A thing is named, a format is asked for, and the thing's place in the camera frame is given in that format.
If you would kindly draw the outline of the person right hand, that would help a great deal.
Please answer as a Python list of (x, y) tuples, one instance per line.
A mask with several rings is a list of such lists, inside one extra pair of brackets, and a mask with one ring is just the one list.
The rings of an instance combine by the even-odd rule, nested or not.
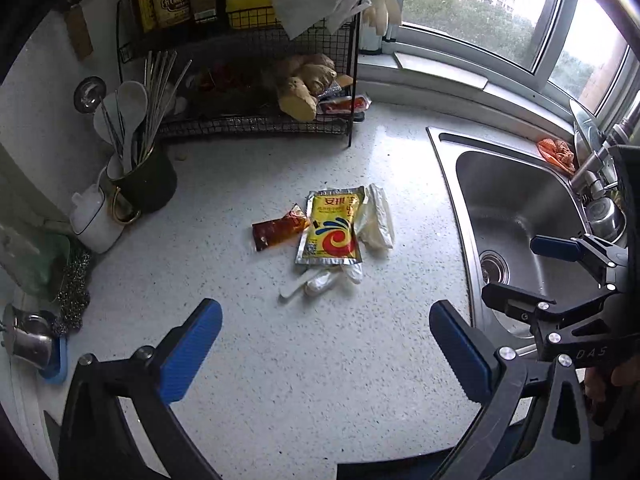
[(591, 401), (603, 402), (608, 384), (614, 387), (627, 387), (636, 384), (640, 378), (640, 358), (633, 356), (614, 368), (608, 376), (594, 367), (585, 371), (585, 393)]

